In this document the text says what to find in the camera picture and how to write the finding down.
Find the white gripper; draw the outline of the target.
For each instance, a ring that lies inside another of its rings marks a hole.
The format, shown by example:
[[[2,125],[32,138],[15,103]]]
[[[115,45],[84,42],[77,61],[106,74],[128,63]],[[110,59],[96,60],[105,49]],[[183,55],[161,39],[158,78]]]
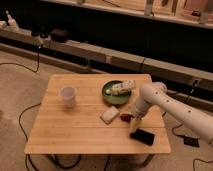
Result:
[[[132,105],[131,113],[135,118],[130,121],[130,132],[134,133],[142,122],[140,118],[144,117],[150,108],[150,104],[142,97],[138,97]]]

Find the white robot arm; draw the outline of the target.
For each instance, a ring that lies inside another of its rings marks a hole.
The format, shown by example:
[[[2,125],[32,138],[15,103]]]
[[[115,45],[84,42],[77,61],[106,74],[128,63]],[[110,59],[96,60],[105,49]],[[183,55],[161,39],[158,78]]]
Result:
[[[149,109],[157,105],[213,146],[213,116],[171,98],[166,92],[166,85],[162,82],[147,83],[139,89],[139,96],[131,108],[130,132],[135,132]]]

